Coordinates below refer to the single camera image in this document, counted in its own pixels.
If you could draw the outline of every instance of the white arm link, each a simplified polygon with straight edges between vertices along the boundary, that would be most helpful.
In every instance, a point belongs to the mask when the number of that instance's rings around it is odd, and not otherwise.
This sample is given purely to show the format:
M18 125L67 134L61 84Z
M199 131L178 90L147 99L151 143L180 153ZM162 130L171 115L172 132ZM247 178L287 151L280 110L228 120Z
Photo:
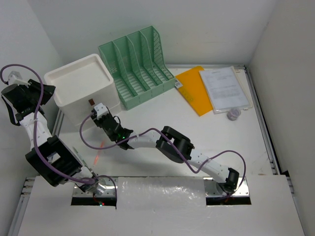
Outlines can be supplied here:
M135 132L130 134L130 136L137 135ZM136 137L134 139L130 139L128 144L136 149L136 148L155 148L157 145L157 140L160 138L160 134L155 132L154 130L149 131L148 133Z
M189 160L188 163L196 168L199 168L205 160L209 159L209 157L195 149L191 150L190 156L191 160ZM228 167L214 160L209 160L201 170L210 175L218 183L225 183L225 179L228 178L229 175Z
M31 149L34 147L34 112L28 114L23 120L20 121L21 126L23 126L30 138L31 141ZM42 115L42 113L37 113L37 145L41 146L43 143L47 141L48 138L51 137L49 129L47 127L47 120Z

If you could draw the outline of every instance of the orange folder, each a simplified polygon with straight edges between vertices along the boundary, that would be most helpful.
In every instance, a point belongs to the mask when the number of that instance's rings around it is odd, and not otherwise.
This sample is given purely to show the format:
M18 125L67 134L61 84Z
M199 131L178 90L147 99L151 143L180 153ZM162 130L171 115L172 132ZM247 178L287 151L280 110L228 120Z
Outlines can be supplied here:
M201 66L194 67L176 76L181 83L177 90L197 112L199 116L213 110L206 88L203 85L199 71L204 70Z

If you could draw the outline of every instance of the white wall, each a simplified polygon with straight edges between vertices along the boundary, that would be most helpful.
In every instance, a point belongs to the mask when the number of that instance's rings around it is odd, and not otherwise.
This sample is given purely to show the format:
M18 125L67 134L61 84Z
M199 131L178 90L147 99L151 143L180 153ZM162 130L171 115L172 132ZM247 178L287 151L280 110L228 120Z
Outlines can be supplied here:
M167 63L248 63L277 0L28 0L68 63L154 25Z
M250 70L302 224L315 235L315 1L280 1Z
M61 66L62 60L26 0L1 1L0 7L0 67L9 63L30 66L41 76ZM34 78L19 70L24 79ZM5 78L12 68L8 68ZM5 87L0 83L0 90ZM54 124L57 107L46 105L50 127ZM0 236L7 234L26 176L36 172L25 159L30 141L21 127L11 125L6 106L0 101Z

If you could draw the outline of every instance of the robotic arm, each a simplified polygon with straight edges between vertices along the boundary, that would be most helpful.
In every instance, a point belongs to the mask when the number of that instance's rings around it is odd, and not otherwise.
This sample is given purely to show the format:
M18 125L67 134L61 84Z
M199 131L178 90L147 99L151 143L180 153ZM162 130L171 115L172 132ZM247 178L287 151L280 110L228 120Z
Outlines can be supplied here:
M144 135L128 140L128 137L136 136L137 134L133 130L123 128L120 123L117 123L106 106L101 103L96 105L92 110L92 114L91 117L94 123L105 131L111 141L120 143L118 146L122 149L157 148L171 161L184 163L184 160L170 143L157 132L151 130ZM194 148L188 137L175 129L165 126L161 132L168 139L172 140L173 145L190 165L199 168L202 163L208 160L201 170L213 177L227 194L235 191L239 178L239 173L236 170L209 159L209 157Z
M79 160L68 147L55 135L52 137L47 127L47 120L43 110L40 108L37 119L34 120L35 108L39 102L41 93L41 84L29 80L23 82L17 73L11 73L8 84L1 93L8 112L10 121L16 126L23 126L31 141L31 151L26 154L27 161L52 185L64 184L72 179L89 178L94 179L93 183L77 183L76 185L84 192L97 192L97 175L85 166L83 161ZM44 85L44 96L40 105L44 105L51 98L55 90L54 86ZM7 100L16 109L17 114L14 117L13 110ZM211 160L200 151L195 150L190 139L169 126L165 126L161 131L153 130L143 135L136 135L133 130L123 128L110 111L103 104L94 106L92 110L92 120L97 127L102 128L109 139L124 150L136 148L157 148L171 161L176 163L188 163L188 165L201 168L202 171L209 174L218 183L218 186L226 193L234 193L239 173L227 166L221 165ZM56 173L45 164L38 156L33 146L34 122L37 128L37 145L40 153L46 161L50 161L51 166L57 169L64 176Z

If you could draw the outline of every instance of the black connector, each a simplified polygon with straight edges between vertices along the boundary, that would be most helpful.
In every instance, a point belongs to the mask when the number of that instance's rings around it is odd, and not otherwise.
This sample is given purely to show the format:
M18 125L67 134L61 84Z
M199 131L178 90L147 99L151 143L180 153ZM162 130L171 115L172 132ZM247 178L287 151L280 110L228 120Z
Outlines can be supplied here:
M81 163L56 135L48 138L47 142L39 146L39 151L46 160L55 153L59 154L59 159L51 165L68 176L73 176L81 171ZM52 186L56 187L58 184L67 182L67 179L52 171L41 161L34 148L25 157L35 170Z
M126 138L129 138L130 134L133 132L131 129L123 128L112 116L108 110L108 114L103 115L100 119L97 119L97 112L92 110L92 120L97 125L97 127L102 128L109 139L112 142L118 143ZM124 150L133 149L127 142L118 145Z
M41 91L40 83L34 80L29 80L28 83L30 84L29 86L12 84L1 91L1 94L12 104L12 106L18 112L15 115L17 121L23 120L25 116L34 112L39 101ZM44 95L40 105L45 105L49 101L49 99L54 94L55 89L55 86L44 85ZM14 120L12 108L6 100L4 100L4 102L7 106L11 123L14 125L19 125L19 122L16 123ZM42 109L39 109L39 112L44 115Z
M238 178L240 174L233 168L228 168L229 173L228 177L225 179L225 183L219 183L219 186L226 192L227 194L233 194L235 189L237 188Z
M176 131L175 129L164 126L162 133L169 139L173 140L173 144L179 152L184 156L186 160L191 160L191 150L194 149L193 144L190 142L190 139L186 136L182 135L180 132ZM161 151L165 156L167 156L170 160L183 163L184 161L179 156L179 154L174 150L174 148L169 144L165 138L162 136L157 141L156 148Z

